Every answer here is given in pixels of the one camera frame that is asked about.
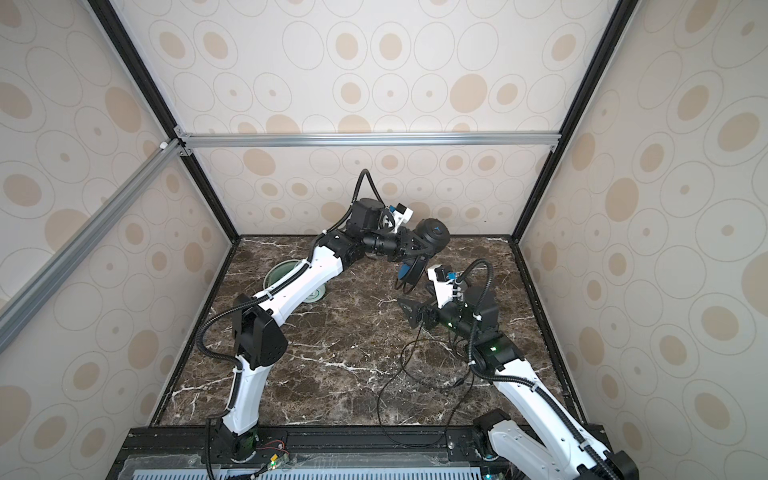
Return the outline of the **black blue headphones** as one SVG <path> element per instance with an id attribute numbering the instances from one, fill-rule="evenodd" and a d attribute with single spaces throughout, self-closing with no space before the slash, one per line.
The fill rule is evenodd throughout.
<path id="1" fill-rule="evenodd" d="M 414 230 L 405 232 L 405 240 L 395 289 L 409 294 L 417 286 L 429 261 L 449 244 L 450 232 L 442 221 L 425 218 Z"/>

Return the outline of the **mint green headphones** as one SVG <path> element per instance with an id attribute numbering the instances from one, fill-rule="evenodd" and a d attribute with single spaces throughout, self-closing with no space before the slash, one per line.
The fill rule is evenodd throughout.
<path id="1" fill-rule="evenodd" d="M 285 260 L 267 273 L 263 281 L 263 289 L 269 290 L 273 296 L 285 296 L 289 299 L 299 299 L 303 303 L 320 301 L 326 293 L 326 282 L 333 277 L 333 266 L 314 260 L 308 264 L 304 259 Z"/>

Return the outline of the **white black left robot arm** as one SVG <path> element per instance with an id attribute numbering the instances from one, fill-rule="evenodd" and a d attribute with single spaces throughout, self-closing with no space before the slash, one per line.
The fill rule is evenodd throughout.
<path id="1" fill-rule="evenodd" d="M 436 218 L 425 218 L 409 229 L 412 215 L 403 204 L 386 205 L 379 192 L 363 198 L 355 191 L 341 218 L 313 240 L 307 257 L 287 275 L 252 297 L 240 298 L 198 329 L 198 351 L 233 368 L 224 411 L 206 421 L 208 447 L 218 441 L 225 457 L 236 463 L 256 454 L 266 380 L 288 346 L 282 326 L 311 293 L 367 255 L 399 264 L 396 288 L 404 293 L 415 288 L 429 260 L 448 244 L 450 233 Z"/>

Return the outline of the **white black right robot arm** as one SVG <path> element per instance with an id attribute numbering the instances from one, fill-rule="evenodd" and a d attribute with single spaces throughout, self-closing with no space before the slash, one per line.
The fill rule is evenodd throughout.
<path id="1" fill-rule="evenodd" d="M 639 470 L 623 451 L 613 452 L 582 426 L 534 372 L 517 345 L 499 327 L 494 271 L 486 259 L 457 273 L 428 267 L 422 258 L 405 263 L 399 285 L 426 275 L 433 300 L 399 300 L 412 327 L 441 325 L 466 340 L 470 372 L 490 382 L 527 421 L 524 431 L 508 416 L 489 413 L 475 422 L 478 451 L 504 458 L 530 479 L 636 479 Z"/>

